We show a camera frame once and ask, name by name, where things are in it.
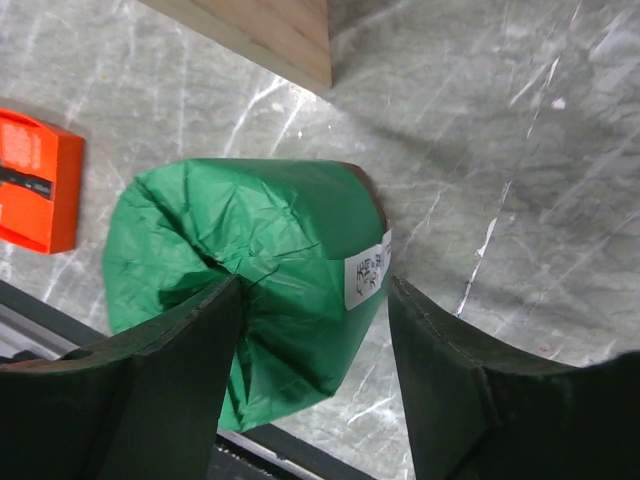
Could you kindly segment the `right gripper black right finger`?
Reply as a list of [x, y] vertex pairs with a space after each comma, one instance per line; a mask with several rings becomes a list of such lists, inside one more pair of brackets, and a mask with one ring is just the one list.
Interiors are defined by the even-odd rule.
[[639, 355], [548, 360], [391, 281], [389, 325], [420, 479], [635, 479]]

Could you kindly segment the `green roll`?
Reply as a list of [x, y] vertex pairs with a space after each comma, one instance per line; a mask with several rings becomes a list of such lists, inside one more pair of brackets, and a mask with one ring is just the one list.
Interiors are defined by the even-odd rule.
[[237, 276], [244, 326], [219, 425], [247, 431], [337, 392], [385, 298], [391, 240], [354, 164], [171, 163], [137, 175], [113, 211], [109, 326], [124, 332]]

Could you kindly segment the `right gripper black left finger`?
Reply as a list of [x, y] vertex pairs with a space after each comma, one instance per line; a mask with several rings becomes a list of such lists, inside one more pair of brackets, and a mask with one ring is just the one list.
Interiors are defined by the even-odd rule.
[[57, 360], [1, 368], [5, 479], [202, 479], [242, 327], [229, 277]]

